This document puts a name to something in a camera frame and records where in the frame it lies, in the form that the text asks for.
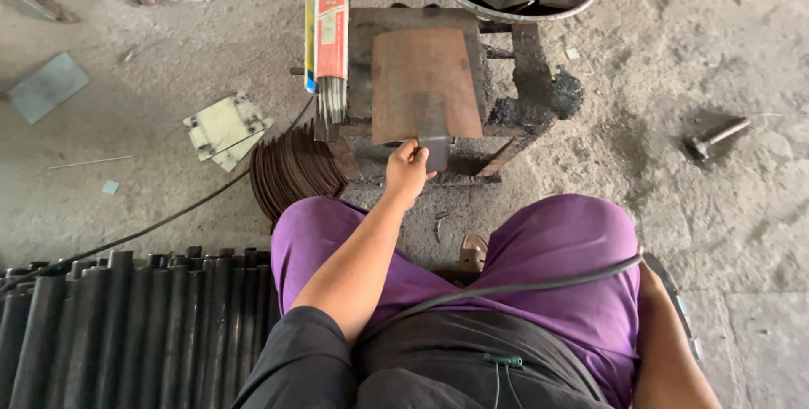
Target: sandal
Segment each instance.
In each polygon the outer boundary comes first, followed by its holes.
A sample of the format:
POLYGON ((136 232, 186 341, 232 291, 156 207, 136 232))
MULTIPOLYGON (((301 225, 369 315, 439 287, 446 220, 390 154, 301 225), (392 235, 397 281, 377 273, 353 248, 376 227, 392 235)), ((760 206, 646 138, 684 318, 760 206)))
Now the sandal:
POLYGON ((489 251, 489 244, 486 243, 486 240, 475 233, 466 234, 460 245, 458 257, 460 270, 481 272, 486 262, 487 251, 489 251))

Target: hand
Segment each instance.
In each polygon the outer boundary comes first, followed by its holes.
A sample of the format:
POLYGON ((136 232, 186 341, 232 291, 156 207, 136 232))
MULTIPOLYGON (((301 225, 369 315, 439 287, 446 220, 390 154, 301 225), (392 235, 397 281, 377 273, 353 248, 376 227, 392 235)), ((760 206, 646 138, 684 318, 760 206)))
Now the hand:
MULTIPOLYGON (((643 246, 638 245, 638 254, 643 254, 643 246)), ((670 302, 666 286, 663 285, 662 280, 657 273, 654 273, 646 262, 641 261, 641 284, 638 289, 638 304, 644 305, 643 308, 654 308, 661 300, 663 303, 670 302)))
POLYGON ((389 198, 392 202, 399 204, 406 211, 416 203, 416 197, 424 189, 424 182, 435 176, 435 172, 427 173, 427 156, 430 151, 418 147, 415 140, 406 140, 388 158, 388 168, 385 176, 388 178, 388 185, 385 187, 383 198, 389 198))

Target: stack of curved metal strips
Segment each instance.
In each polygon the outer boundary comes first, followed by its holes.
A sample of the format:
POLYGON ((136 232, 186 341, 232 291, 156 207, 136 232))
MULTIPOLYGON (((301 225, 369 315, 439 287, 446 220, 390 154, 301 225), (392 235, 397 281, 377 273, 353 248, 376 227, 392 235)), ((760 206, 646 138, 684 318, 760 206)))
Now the stack of curved metal strips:
POLYGON ((313 196, 340 196, 348 180, 329 146, 315 141, 314 121, 294 128, 250 156, 250 183, 261 210, 275 224, 293 203, 313 196))

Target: person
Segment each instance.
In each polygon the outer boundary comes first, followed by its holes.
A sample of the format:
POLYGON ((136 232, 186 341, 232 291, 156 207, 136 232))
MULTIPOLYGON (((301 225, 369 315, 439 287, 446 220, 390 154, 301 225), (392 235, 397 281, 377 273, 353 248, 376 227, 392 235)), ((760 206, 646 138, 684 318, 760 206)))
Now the person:
MULTIPOLYGON (((720 407, 645 264, 588 283, 455 300, 363 337, 461 290, 396 249, 404 214, 434 176, 427 157, 415 141, 402 144, 370 211, 306 198, 278 219, 272 270, 283 317, 234 408, 720 407)), ((492 233, 469 288, 580 275, 637 252, 620 207, 557 195, 492 233)))

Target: concrete floor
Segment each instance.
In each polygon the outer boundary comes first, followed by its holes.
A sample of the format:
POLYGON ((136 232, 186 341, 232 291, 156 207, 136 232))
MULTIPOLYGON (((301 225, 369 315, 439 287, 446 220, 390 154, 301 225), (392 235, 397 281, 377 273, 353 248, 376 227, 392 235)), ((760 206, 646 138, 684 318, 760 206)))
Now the concrete floor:
MULTIPOLYGON (((307 99, 300 78, 287 73, 301 64, 303 0, 154 8, 59 1, 83 22, 51 24, 11 0, 0 4, 0 91, 62 51, 91 79, 34 126, 0 99, 4 266, 91 249, 228 181, 232 174, 197 160, 181 124, 190 114, 244 90, 278 120, 278 134, 307 99), (122 63, 132 48, 134 57, 122 63), (124 155, 137 158, 46 170, 124 155), (115 196, 101 193, 106 180, 121 184, 115 196)), ((804 407, 807 28, 809 0, 597 0, 575 18, 542 24, 552 65, 564 63, 587 90, 581 112, 506 166, 501 185, 427 190, 405 219, 400 247, 420 265, 447 265, 464 233, 488 235, 523 205, 562 192, 612 199, 684 290, 705 371, 725 407, 804 407), (565 59, 571 47, 582 59, 565 59), (749 115, 753 129, 707 169, 688 163, 679 136, 725 114, 749 115), (450 212, 440 243, 432 233, 439 211, 450 212)), ((492 62, 498 88, 508 92, 513 65, 492 62)), ((351 187, 344 197, 368 207, 381 190, 351 187)), ((269 241, 245 180, 126 248, 267 249, 269 241)))

